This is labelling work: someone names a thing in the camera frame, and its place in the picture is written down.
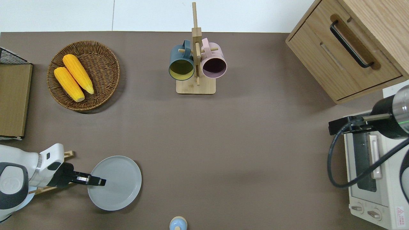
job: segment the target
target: corn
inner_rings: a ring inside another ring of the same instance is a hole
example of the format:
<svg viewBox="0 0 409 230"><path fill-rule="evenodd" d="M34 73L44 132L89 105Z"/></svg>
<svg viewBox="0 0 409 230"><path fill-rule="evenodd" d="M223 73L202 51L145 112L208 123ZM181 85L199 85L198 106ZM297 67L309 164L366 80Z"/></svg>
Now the corn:
<svg viewBox="0 0 409 230"><path fill-rule="evenodd" d="M82 92L70 72L67 70L67 68L58 67L54 69L54 76L74 101L80 102L85 99L84 93Z"/></svg>
<svg viewBox="0 0 409 230"><path fill-rule="evenodd" d="M75 55L67 54L63 57L63 62L78 84L88 93L94 94L91 79L78 58Z"/></svg>

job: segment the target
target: wicker basket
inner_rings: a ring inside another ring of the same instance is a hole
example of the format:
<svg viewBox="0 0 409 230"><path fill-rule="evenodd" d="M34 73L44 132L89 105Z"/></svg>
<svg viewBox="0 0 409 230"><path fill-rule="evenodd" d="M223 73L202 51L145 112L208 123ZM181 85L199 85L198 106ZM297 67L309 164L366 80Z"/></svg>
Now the wicker basket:
<svg viewBox="0 0 409 230"><path fill-rule="evenodd" d="M83 90L85 99L75 102L59 84L54 69L64 66L66 54L77 56L91 79L94 94ZM119 83L119 63L115 54L105 45L96 41L79 41L69 44L52 59L47 72L47 86L53 98L63 107L75 111L87 111L105 103Z"/></svg>

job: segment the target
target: pink mug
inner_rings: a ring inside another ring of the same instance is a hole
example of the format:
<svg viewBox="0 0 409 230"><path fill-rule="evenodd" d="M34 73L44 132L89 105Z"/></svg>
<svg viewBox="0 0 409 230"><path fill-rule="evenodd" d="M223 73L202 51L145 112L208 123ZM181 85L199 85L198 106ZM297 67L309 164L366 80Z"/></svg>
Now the pink mug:
<svg viewBox="0 0 409 230"><path fill-rule="evenodd" d="M207 38L202 39L202 42L202 50L204 50L200 61L202 73L209 78L219 78L223 76L226 72L227 64L222 49L214 42L209 43Z"/></svg>

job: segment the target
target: wooden mug stand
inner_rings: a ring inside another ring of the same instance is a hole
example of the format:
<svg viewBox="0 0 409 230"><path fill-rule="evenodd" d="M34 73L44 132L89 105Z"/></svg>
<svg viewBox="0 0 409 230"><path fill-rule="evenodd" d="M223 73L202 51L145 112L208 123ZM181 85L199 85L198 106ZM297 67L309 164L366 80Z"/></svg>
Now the wooden mug stand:
<svg viewBox="0 0 409 230"><path fill-rule="evenodd" d="M196 14L196 3L193 6L193 25L192 28L192 44L193 44L193 63L195 68L194 77L185 81L176 81L176 92L179 94L202 94L211 95L216 93L216 79L208 78L202 74L202 66L200 64L202 47L202 28L198 27L198 19Z"/></svg>

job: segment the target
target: drawer handle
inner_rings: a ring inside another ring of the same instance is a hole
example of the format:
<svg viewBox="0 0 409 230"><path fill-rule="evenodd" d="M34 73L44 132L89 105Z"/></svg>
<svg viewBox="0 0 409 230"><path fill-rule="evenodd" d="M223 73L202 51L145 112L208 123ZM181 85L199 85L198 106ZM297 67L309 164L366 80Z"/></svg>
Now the drawer handle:
<svg viewBox="0 0 409 230"><path fill-rule="evenodd" d="M341 36L341 34L335 28L335 24L338 23L338 20L334 21L330 26L330 31L332 34L338 39L341 45L348 51L348 53L354 58L354 60L360 65L362 68L368 68L373 64L373 62L366 64L358 54L352 49L352 47L345 41L345 39Z"/></svg>

